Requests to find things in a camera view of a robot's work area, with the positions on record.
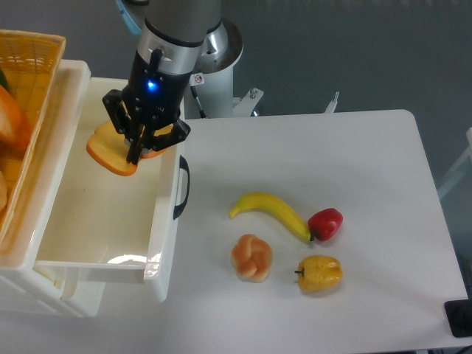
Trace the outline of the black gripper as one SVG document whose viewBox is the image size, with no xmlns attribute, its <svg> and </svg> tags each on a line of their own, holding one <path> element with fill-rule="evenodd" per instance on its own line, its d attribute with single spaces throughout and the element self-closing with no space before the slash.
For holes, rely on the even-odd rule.
<svg viewBox="0 0 472 354">
<path fill-rule="evenodd" d="M 189 75 L 165 73 L 163 66 L 160 49 L 151 52 L 150 60 L 135 54 L 127 86 L 122 91 L 112 89 L 102 98 L 115 131 L 129 142 L 128 163 L 138 164 L 142 149 L 161 151 L 190 134 L 190 126 L 178 119 Z M 156 130 L 168 125 L 169 132 L 156 135 Z"/>
</svg>

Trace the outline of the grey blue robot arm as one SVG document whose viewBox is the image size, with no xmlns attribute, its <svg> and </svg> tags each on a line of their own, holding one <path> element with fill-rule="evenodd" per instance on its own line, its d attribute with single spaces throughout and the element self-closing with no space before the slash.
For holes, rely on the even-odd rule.
<svg viewBox="0 0 472 354">
<path fill-rule="evenodd" d="M 221 22 L 219 1 L 150 1 L 127 85 L 103 104 L 117 133 L 129 143 L 127 162 L 144 150 L 183 142 L 190 127 L 180 104 L 205 37 Z"/>
</svg>

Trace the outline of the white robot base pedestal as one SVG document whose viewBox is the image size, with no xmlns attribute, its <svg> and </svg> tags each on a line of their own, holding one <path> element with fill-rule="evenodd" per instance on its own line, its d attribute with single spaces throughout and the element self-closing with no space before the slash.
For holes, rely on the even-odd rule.
<svg viewBox="0 0 472 354">
<path fill-rule="evenodd" d="M 243 52 L 239 29 L 222 18 L 206 35 L 184 94 L 186 119 L 230 117 L 233 111 L 233 69 Z"/>
</svg>

